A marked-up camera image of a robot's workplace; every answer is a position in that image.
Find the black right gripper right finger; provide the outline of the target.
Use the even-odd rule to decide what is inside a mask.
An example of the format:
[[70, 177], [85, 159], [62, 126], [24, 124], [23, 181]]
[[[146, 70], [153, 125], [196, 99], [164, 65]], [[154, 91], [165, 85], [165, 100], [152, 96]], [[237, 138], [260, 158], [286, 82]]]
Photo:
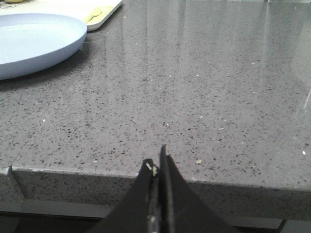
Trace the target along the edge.
[[163, 145], [159, 154], [159, 196], [163, 233], [237, 233], [211, 211], [183, 179]]

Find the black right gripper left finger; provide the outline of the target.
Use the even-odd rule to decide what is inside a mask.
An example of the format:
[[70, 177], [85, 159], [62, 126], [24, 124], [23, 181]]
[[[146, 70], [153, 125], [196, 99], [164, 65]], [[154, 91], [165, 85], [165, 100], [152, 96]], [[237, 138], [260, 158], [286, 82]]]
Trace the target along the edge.
[[145, 159], [133, 185], [121, 202], [96, 224], [92, 233], [158, 233], [158, 177], [154, 163]]

